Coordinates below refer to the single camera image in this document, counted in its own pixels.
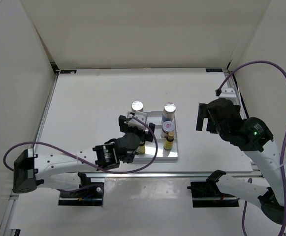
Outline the yellow small bottle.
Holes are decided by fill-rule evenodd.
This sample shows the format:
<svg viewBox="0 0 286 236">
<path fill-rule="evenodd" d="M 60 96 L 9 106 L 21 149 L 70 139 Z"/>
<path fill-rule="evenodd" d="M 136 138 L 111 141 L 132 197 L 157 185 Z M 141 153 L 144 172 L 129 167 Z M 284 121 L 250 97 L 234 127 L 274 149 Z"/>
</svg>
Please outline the yellow small bottle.
<svg viewBox="0 0 286 236">
<path fill-rule="evenodd" d="M 138 154 L 145 154 L 145 144 L 141 144 L 137 149 Z"/>
<path fill-rule="evenodd" d="M 165 150 L 171 150 L 172 149 L 174 138 L 175 138 L 175 132 L 174 131 L 168 132 L 168 134 L 166 135 L 166 140 L 165 140 L 164 146 L 163 146 L 163 148 Z"/>
</svg>

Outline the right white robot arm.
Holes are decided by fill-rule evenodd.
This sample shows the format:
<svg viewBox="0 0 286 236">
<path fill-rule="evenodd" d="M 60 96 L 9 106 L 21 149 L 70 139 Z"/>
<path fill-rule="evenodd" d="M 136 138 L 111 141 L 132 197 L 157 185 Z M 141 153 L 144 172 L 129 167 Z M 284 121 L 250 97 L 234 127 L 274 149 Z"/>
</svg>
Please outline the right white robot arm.
<svg viewBox="0 0 286 236">
<path fill-rule="evenodd" d="M 242 118 L 240 106 L 219 98 L 198 107 L 196 130 L 218 134 L 222 140 L 238 147 L 260 169 L 269 186 L 240 181 L 225 171 L 216 170 L 206 179 L 211 196 L 229 194 L 245 200 L 259 209 L 276 224 L 286 219 L 286 164 L 280 163 L 280 153 L 268 126 L 256 117 Z"/>
</svg>

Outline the red cap jar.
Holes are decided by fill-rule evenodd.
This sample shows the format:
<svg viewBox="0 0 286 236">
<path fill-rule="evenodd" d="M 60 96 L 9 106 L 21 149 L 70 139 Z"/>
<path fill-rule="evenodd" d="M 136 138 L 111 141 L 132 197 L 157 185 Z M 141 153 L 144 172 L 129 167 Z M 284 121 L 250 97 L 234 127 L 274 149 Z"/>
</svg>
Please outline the red cap jar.
<svg viewBox="0 0 286 236">
<path fill-rule="evenodd" d="M 169 132 L 173 132 L 175 131 L 175 124 L 172 121 L 165 121 L 162 124 L 162 131 L 160 136 L 162 138 L 166 138 L 166 136 L 168 135 Z"/>
</svg>

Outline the white divided tray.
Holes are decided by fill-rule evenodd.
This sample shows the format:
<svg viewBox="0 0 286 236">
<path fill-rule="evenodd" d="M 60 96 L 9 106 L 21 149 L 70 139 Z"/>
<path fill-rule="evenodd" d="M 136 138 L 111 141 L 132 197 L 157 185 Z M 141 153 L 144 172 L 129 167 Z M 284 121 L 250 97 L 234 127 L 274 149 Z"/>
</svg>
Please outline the white divided tray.
<svg viewBox="0 0 286 236">
<path fill-rule="evenodd" d="M 155 159 L 155 162 L 176 162 L 179 156 L 179 148 L 178 148 L 178 137 L 177 137 L 177 127 L 176 122 L 173 120 L 174 124 L 174 132 L 175 138 L 173 140 L 173 145 L 171 150 L 164 149 L 164 144 L 166 138 L 161 137 L 162 133 L 162 111 L 145 111 L 147 114 L 147 123 L 154 123 L 155 126 L 155 136 L 158 142 L 158 153 Z M 145 143 L 145 153 L 144 154 L 136 154 L 133 164 L 147 164 L 152 160 L 156 151 L 155 142 L 146 142 Z"/>
</svg>

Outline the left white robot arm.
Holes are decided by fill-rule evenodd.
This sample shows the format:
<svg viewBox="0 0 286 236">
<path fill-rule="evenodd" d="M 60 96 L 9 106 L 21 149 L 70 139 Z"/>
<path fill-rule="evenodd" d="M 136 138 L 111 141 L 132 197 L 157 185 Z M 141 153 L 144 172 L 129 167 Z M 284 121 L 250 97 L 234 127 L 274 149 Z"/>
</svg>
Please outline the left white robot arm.
<svg viewBox="0 0 286 236">
<path fill-rule="evenodd" d="M 29 193 L 42 187 L 85 196 L 89 188 L 79 177 L 79 172 L 114 174 L 121 163 L 133 162 L 141 144 L 157 140 L 155 124 L 147 121 L 145 113 L 119 116 L 119 127 L 124 133 L 122 137 L 76 154 L 51 144 L 47 146 L 58 150 L 59 154 L 37 154 L 33 148 L 24 150 L 13 164 L 13 192 Z"/>
</svg>

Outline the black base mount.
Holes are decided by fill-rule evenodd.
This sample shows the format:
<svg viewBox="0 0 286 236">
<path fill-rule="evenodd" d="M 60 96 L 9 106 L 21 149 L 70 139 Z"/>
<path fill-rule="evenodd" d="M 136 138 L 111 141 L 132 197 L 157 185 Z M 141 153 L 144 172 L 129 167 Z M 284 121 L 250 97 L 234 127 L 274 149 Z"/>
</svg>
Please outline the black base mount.
<svg viewBox="0 0 286 236">
<path fill-rule="evenodd" d="M 190 182 L 187 189 L 191 192 L 193 208 L 239 207 L 239 199 L 210 189 L 207 182 Z"/>
<path fill-rule="evenodd" d="M 101 207 L 103 206 L 104 197 L 104 182 L 85 182 L 84 188 L 75 192 L 60 192 L 58 205 L 59 206 L 85 206 L 85 207 Z"/>
</svg>

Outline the blue label shaker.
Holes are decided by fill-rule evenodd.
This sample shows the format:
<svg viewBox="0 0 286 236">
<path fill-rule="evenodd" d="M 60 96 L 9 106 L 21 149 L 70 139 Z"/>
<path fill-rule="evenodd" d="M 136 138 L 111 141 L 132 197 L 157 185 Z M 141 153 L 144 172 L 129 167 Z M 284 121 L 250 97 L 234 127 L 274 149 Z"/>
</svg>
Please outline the blue label shaker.
<svg viewBox="0 0 286 236">
<path fill-rule="evenodd" d="M 165 103 L 163 107 L 161 123 L 163 124 L 166 121 L 173 121 L 176 112 L 176 105 L 173 102 Z"/>
<path fill-rule="evenodd" d="M 143 103 L 140 101 L 133 101 L 131 104 L 131 111 L 135 112 L 143 112 L 144 106 Z"/>
</svg>

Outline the aluminium front rail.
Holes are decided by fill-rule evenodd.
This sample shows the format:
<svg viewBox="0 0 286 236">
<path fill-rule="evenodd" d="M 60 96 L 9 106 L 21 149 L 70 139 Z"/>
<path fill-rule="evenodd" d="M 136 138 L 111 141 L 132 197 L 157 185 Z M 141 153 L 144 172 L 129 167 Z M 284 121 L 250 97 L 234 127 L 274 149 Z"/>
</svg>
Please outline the aluminium front rail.
<svg viewBox="0 0 286 236">
<path fill-rule="evenodd" d="M 37 188 L 63 189 L 66 191 L 75 191 L 81 186 L 90 184 L 89 178 L 107 178 L 107 177 L 190 177 L 190 178 L 207 178 L 211 173 L 131 173 L 131 174 L 111 174 L 101 172 L 88 173 L 63 173 L 55 175 L 35 174 L 33 170 L 25 171 L 23 174 L 14 173 L 13 192 L 28 193 Z"/>
</svg>

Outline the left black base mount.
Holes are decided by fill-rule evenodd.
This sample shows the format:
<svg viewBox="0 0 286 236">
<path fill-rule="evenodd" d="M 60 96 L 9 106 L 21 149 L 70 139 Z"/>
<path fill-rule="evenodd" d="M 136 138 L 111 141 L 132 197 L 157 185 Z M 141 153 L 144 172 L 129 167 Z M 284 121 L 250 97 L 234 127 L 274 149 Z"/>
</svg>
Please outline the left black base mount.
<svg viewBox="0 0 286 236">
<path fill-rule="evenodd" d="M 60 192 L 58 205 L 59 206 L 85 206 L 85 207 L 101 207 L 103 206 L 104 197 L 104 182 L 85 182 L 84 188 L 75 192 Z"/>
</svg>

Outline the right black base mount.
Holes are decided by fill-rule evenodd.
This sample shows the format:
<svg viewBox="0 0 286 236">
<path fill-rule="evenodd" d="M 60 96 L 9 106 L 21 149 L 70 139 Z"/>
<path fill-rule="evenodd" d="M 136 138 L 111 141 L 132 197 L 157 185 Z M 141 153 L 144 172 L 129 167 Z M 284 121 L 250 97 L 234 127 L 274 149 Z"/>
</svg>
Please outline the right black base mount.
<svg viewBox="0 0 286 236">
<path fill-rule="evenodd" d="M 210 189 L 207 182 L 190 182 L 187 189 L 191 192 L 193 208 L 239 207 L 239 199 Z"/>
</svg>

